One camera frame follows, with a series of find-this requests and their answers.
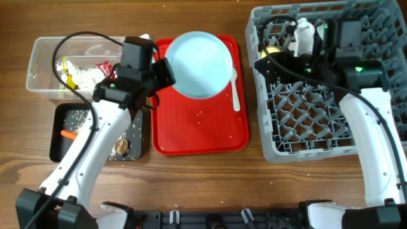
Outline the white plastic spoon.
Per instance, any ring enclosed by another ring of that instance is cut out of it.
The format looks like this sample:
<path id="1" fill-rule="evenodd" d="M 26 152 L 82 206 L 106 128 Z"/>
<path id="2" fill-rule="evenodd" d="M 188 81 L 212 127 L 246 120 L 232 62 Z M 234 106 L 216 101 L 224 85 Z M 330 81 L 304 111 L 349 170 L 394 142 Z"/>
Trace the white plastic spoon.
<path id="1" fill-rule="evenodd" d="M 236 80 L 237 80 L 237 71 L 235 68 L 232 69 L 230 83 L 231 83 L 231 95 L 232 95 L 232 104 L 234 111 L 240 111 L 240 101 L 237 92 Z"/>

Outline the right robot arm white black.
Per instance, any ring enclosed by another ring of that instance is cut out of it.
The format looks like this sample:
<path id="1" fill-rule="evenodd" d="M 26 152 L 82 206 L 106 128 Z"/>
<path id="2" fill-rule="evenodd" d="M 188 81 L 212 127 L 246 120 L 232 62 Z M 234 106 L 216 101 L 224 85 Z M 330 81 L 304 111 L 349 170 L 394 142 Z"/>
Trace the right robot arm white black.
<path id="1" fill-rule="evenodd" d="M 363 57 L 362 22 L 329 18 L 322 52 L 314 53 L 315 29 L 305 18 L 284 16 L 295 38 L 293 53 L 265 53 L 255 63 L 267 79 L 329 87 L 346 118 L 361 163 L 363 208 L 327 200 L 300 205 L 307 228 L 405 228 L 406 155 L 391 108 L 390 86 L 378 60 Z"/>

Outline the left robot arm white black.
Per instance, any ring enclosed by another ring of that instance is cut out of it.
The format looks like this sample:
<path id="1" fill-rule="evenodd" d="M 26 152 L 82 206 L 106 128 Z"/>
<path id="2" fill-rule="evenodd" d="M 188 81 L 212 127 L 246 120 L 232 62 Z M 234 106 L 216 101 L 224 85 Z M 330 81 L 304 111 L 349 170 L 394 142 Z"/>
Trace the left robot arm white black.
<path id="1" fill-rule="evenodd" d="M 146 107 L 146 99 L 173 85 L 174 74 L 157 44 L 128 36 L 121 44 L 117 77 L 97 83 L 92 102 L 83 99 L 89 117 L 58 167 L 36 191 L 23 189 L 16 201 L 21 228 L 135 228 L 134 210 L 104 202 L 89 210 L 89 201 L 111 149 Z"/>

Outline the white napkin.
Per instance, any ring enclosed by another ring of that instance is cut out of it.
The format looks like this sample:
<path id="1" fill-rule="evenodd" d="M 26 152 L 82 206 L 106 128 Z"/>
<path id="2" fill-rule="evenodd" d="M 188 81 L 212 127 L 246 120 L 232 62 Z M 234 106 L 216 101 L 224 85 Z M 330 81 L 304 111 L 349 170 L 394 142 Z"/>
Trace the white napkin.
<path id="1" fill-rule="evenodd" d="M 68 75 L 71 75 L 73 83 L 81 90 L 93 90 L 95 85 L 106 77 L 98 68 L 82 70 L 69 60 L 65 62 L 64 67 Z"/>

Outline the orange carrot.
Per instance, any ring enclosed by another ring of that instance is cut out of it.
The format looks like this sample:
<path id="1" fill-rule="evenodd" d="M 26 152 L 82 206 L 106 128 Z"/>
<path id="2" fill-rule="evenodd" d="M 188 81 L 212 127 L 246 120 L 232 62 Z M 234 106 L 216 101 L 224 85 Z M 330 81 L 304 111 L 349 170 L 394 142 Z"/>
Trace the orange carrot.
<path id="1" fill-rule="evenodd" d="M 62 137 L 65 137 L 67 139 L 70 139 L 70 140 L 74 141 L 78 134 L 75 133 L 75 132 L 68 131 L 68 130 L 61 130 L 60 135 Z"/>

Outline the white rice pile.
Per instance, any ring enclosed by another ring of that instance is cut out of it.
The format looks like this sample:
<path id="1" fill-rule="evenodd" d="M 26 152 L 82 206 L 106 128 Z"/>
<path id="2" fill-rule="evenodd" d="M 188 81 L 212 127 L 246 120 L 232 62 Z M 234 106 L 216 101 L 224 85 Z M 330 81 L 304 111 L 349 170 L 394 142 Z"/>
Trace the white rice pile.
<path id="1" fill-rule="evenodd" d="M 68 110 L 62 122 L 62 129 L 78 133 L 85 123 L 88 110 Z M 124 155 L 116 154 L 114 148 L 111 150 L 108 161 L 130 161 L 138 160 L 142 151 L 142 111 L 139 111 L 130 124 L 129 128 L 118 138 L 128 141 L 128 149 Z"/>

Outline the yellow plastic cup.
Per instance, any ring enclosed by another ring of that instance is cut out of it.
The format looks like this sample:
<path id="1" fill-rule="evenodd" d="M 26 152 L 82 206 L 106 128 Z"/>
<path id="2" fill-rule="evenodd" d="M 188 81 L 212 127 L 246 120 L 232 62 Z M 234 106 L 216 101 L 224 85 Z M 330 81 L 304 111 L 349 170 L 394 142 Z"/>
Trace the yellow plastic cup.
<path id="1" fill-rule="evenodd" d="M 281 52 L 280 48 L 278 48 L 276 46 L 267 46 L 264 50 L 260 51 L 260 54 L 261 54 L 261 58 L 263 59 L 268 56 L 267 53 L 269 53 L 271 55 L 272 53 L 279 53 L 279 52 Z"/>

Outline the yellow foil wrapper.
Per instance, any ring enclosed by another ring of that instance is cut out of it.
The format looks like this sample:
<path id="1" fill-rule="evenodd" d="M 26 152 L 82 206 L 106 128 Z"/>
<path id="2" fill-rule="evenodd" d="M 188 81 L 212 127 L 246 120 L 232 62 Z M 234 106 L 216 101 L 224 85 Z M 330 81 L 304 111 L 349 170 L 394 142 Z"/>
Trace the yellow foil wrapper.
<path id="1" fill-rule="evenodd" d="M 75 65 L 69 60 L 69 57 L 63 56 L 62 57 L 62 79 L 64 82 L 70 86 L 71 88 L 75 89 L 76 84 L 73 81 L 73 73 L 75 71 Z"/>

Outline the pink plastic cup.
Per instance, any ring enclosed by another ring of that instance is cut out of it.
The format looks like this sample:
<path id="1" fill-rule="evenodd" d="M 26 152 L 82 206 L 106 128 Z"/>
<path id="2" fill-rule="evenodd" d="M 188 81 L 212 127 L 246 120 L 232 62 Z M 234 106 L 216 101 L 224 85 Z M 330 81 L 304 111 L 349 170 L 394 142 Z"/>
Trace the pink plastic cup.
<path id="1" fill-rule="evenodd" d="M 306 36 L 313 36 L 315 27 L 306 18 L 300 18 L 297 20 L 297 27 L 294 32 Z"/>

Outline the light blue plate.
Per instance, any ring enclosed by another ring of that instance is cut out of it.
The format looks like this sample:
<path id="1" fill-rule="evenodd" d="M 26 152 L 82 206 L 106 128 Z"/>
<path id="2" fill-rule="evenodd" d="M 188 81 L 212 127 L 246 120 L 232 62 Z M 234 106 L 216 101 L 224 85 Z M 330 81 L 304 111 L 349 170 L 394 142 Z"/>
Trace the light blue plate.
<path id="1" fill-rule="evenodd" d="M 220 94 L 230 82 L 233 60 L 226 45 L 202 31 L 184 33 L 168 46 L 165 57 L 174 73 L 174 89 L 192 99 Z"/>

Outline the brown mushroom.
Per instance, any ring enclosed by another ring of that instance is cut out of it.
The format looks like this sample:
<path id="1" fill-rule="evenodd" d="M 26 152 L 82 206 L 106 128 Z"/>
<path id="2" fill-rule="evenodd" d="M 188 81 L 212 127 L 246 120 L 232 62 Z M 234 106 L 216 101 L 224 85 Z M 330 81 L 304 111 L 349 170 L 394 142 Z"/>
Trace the brown mushroom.
<path id="1" fill-rule="evenodd" d="M 124 155 L 128 149 L 128 141 L 125 138 L 118 139 L 114 145 L 114 150 L 118 155 Z"/>

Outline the red foil wrapper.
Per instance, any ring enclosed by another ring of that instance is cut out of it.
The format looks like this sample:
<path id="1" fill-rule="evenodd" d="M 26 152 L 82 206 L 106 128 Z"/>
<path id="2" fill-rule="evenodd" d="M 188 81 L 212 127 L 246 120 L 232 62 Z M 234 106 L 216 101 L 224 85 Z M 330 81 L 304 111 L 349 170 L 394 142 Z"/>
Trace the red foil wrapper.
<path id="1" fill-rule="evenodd" d="M 116 74 L 113 70 L 113 65 L 109 61 L 102 62 L 95 65 L 97 69 L 101 70 L 106 78 L 115 79 Z"/>

